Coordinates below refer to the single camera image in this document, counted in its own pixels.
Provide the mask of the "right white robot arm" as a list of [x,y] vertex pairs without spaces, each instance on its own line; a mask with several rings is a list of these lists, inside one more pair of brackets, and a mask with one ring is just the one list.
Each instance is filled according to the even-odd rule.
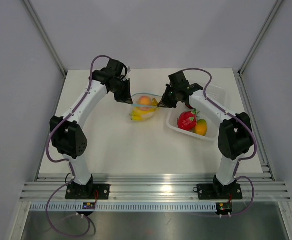
[[228,111],[224,106],[210,99],[206,88],[197,83],[187,85],[168,84],[157,105],[159,108],[176,108],[182,102],[200,111],[217,127],[218,149],[221,162],[211,184],[211,195],[222,199],[237,191],[236,173],[242,161],[252,159],[257,153],[257,141],[253,134],[251,120],[247,113]]

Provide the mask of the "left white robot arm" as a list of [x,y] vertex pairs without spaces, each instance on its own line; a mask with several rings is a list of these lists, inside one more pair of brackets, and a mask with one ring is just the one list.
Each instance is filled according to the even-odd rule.
[[88,78],[88,85],[74,105],[62,116],[53,116],[50,120],[51,144],[62,159],[53,159],[46,147],[46,155],[52,163],[67,162],[76,193],[83,199],[94,194],[93,176],[88,169],[84,152],[88,147],[88,139],[84,134],[84,126],[97,104],[108,94],[113,93],[119,103],[132,104],[131,79],[113,70],[95,70]]

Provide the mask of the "orange peach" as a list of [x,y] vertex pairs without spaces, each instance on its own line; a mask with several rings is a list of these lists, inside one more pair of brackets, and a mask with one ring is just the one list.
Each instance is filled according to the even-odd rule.
[[138,99],[137,104],[138,105],[143,105],[143,106],[152,106],[153,102],[152,102],[152,99],[149,96],[143,95]]

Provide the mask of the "yellow banana bunch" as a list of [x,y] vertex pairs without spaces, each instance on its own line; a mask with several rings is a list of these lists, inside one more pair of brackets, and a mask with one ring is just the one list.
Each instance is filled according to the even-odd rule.
[[140,107],[134,107],[130,113],[130,119],[136,122],[143,122],[152,118],[157,112],[157,108],[143,110]]

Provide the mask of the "yellow mango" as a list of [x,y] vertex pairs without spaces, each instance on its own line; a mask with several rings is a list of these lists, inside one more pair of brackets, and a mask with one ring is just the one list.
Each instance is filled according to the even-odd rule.
[[158,104],[159,104],[156,98],[153,98],[153,99],[151,100],[151,103],[152,103],[152,106],[153,106],[153,107],[157,107]]

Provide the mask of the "clear zip top bag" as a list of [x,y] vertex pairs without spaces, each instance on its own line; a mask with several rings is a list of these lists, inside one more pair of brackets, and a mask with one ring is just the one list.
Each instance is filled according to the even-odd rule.
[[157,94],[153,94],[153,93],[146,93],[146,92],[135,93],[135,94],[132,95],[132,101],[133,101],[133,104],[131,104],[131,106],[132,106],[131,112],[132,112],[132,110],[133,110],[134,107],[139,107],[139,108],[141,108],[142,110],[147,110],[147,109],[149,109],[149,108],[157,108],[157,112],[159,111],[160,108],[159,108],[158,106],[155,107],[155,106],[150,106],[150,105],[139,105],[139,104],[138,104],[138,99],[139,99],[141,96],[148,96],[148,97],[150,97],[151,99],[155,98],[155,99],[158,101],[158,103],[159,103],[159,101],[160,101],[161,98],[162,98],[161,95],[157,95]]

